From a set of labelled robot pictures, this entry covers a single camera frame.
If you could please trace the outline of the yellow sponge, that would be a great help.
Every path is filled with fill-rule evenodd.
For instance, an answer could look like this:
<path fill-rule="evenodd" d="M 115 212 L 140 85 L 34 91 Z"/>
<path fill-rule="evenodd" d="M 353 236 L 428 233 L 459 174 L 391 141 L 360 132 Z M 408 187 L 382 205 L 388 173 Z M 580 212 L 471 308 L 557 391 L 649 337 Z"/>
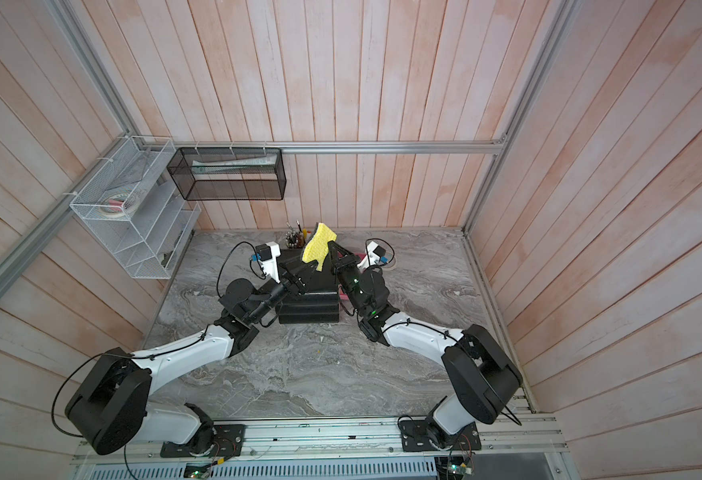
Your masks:
<path fill-rule="evenodd" d="M 317 271 L 323 270 L 324 261 L 329 254 L 329 243 L 337 239 L 337 234 L 324 223 L 318 223 L 311 239 L 306 243 L 301 260 L 305 264 L 316 265 Z"/>

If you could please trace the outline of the black drawer cabinet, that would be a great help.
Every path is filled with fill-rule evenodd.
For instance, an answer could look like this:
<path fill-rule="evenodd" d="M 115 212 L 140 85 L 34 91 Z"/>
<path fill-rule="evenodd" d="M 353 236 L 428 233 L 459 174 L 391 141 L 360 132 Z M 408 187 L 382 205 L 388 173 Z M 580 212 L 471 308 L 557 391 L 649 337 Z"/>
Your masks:
<path fill-rule="evenodd" d="M 302 254 L 302 250 L 283 250 L 278 258 L 279 275 L 283 269 L 299 269 L 303 264 Z M 308 287 L 304 295 L 286 296 L 277 305 L 279 322 L 282 325 L 338 323 L 340 297 L 329 259 L 325 259 L 322 271 L 304 281 Z"/>

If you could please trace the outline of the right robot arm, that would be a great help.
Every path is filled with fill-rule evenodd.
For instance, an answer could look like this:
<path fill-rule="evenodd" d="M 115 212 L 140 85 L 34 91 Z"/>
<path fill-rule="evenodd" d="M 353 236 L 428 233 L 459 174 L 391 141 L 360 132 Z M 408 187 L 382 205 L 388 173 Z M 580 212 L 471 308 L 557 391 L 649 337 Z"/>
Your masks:
<path fill-rule="evenodd" d="M 422 420 L 402 423 L 401 432 L 436 449 L 446 449 L 476 423 L 493 424 L 500 415 L 522 422 L 508 404 L 522 385 L 522 374 L 483 326 L 459 330 L 418 320 L 392 306 L 379 266 L 361 270 L 356 256 L 328 243 L 332 272 L 356 310 L 357 325 L 368 340 L 421 355 L 444 367 L 453 393 Z"/>

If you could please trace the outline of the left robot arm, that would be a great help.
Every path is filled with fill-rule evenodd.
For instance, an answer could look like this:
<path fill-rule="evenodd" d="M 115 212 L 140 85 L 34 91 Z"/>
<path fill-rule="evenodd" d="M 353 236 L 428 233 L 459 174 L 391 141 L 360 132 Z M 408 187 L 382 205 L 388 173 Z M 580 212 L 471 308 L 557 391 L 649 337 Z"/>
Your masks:
<path fill-rule="evenodd" d="M 153 405 L 150 397 L 189 372 L 244 351 L 260 321 L 289 294 L 303 294 L 317 270 L 316 260 L 282 267 L 279 280 L 260 288 L 245 278 L 231 282 L 220 302 L 224 309 L 201 332 L 152 349 L 121 348 L 93 358 L 93 368 L 65 407 L 66 418 L 99 455 L 132 441 L 170 443 L 192 456 L 210 453 L 216 427 L 200 407 Z"/>

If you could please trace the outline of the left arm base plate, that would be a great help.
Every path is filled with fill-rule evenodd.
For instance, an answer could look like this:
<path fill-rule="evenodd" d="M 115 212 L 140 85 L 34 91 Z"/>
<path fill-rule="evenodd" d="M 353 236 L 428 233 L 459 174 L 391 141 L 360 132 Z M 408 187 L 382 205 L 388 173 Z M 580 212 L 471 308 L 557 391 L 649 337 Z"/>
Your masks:
<path fill-rule="evenodd" d="M 160 451 L 161 458 L 232 458 L 242 450 L 244 424 L 222 424 L 201 426 L 184 444 L 165 442 Z"/>

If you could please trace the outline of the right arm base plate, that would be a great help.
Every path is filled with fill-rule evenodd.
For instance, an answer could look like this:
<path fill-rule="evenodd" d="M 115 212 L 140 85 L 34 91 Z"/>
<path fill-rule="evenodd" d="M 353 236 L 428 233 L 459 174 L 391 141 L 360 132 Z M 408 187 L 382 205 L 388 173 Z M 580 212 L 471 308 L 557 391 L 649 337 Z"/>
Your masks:
<path fill-rule="evenodd" d="M 405 452 L 464 451 L 472 453 L 482 449 L 475 423 L 469 423 L 459 432 L 445 433 L 428 419 L 414 419 L 409 415 L 397 419 L 402 449 Z"/>

